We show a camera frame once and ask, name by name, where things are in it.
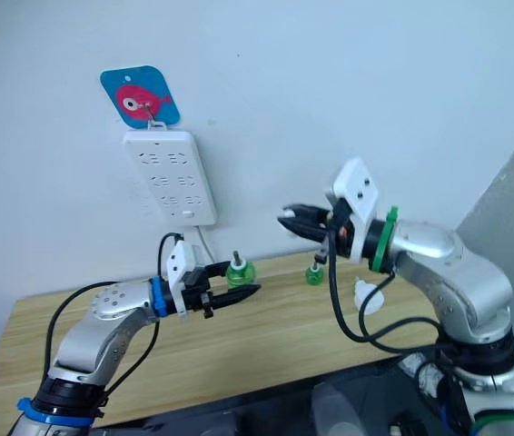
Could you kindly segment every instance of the hanging tag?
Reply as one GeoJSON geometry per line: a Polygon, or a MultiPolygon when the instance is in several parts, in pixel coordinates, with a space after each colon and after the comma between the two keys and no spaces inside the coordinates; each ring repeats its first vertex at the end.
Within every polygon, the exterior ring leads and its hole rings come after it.
{"type": "Polygon", "coordinates": [[[149,122],[176,124],[181,116],[160,71],[150,65],[104,71],[100,82],[126,124],[144,129],[149,122]]]}

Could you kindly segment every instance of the white power strip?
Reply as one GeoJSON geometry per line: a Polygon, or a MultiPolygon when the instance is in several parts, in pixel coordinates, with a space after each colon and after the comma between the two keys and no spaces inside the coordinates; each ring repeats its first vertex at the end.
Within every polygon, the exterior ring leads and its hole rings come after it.
{"type": "Polygon", "coordinates": [[[191,134],[130,130],[124,136],[124,144],[168,223],[216,222],[211,189],[191,134]]]}

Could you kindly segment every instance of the power socket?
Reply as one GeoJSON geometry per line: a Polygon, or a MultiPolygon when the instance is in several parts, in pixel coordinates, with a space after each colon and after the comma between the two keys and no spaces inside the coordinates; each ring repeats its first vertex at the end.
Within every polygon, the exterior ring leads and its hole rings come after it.
{"type": "Polygon", "coordinates": [[[168,223],[216,223],[211,189],[194,137],[172,130],[130,130],[124,145],[168,223]]]}

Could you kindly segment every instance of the robotic arm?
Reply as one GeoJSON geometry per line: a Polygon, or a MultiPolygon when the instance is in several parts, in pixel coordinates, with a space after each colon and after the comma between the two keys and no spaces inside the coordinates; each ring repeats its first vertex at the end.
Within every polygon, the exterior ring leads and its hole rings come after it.
{"type": "Polygon", "coordinates": [[[229,263],[205,266],[201,259],[198,247],[181,240],[166,262],[168,282],[153,277],[101,289],[85,317],[65,335],[38,393],[32,400],[23,398],[17,404],[22,414],[9,434],[88,434],[94,419],[104,416],[99,408],[130,373],[105,390],[140,329],[175,313],[185,316],[190,310],[203,310],[204,317],[210,318],[213,309],[240,302],[260,288],[250,284],[213,295],[209,278],[224,276],[229,263]]]}
{"type": "Polygon", "coordinates": [[[457,430],[514,421],[512,290],[505,274],[455,232],[398,221],[396,208],[377,219],[378,190],[360,159],[342,167],[327,197],[331,211],[294,204],[280,223],[321,243],[318,263],[330,251],[355,263],[367,259],[373,271],[397,273],[424,292],[442,326],[438,342],[449,345],[440,358],[452,368],[445,406],[457,430]]]}

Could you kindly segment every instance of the table surface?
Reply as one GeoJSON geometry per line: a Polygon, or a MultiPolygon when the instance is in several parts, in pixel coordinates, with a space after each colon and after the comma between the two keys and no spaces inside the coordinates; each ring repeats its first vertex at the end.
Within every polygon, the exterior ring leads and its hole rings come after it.
{"type": "MultiPolygon", "coordinates": [[[[96,424],[134,420],[387,357],[371,345],[344,336],[331,310],[327,277],[320,286],[305,283],[310,261],[311,253],[258,261],[257,282],[262,288],[248,300],[215,311],[209,320],[200,312],[185,320],[163,319],[152,353],[110,397],[105,416],[96,424]]],[[[357,276],[373,282],[384,277],[369,272],[365,264],[339,261],[342,309],[350,326],[357,326],[352,290],[357,276]]],[[[221,278],[213,281],[215,293],[224,289],[221,278]]],[[[397,278],[385,293],[384,307],[367,317],[371,332],[406,316],[434,316],[422,293],[402,279],[397,278]]],[[[0,435],[9,431],[19,414],[17,400],[35,395],[45,330],[54,309],[68,294],[26,298],[15,304],[0,341],[0,435]]],[[[54,351],[65,332],[83,318],[91,298],[90,293],[79,297],[62,313],[54,351]]],[[[139,357],[152,329],[136,334],[117,374],[139,357]]],[[[421,323],[398,329],[384,342],[413,346],[434,339],[435,331],[421,323]]]]}

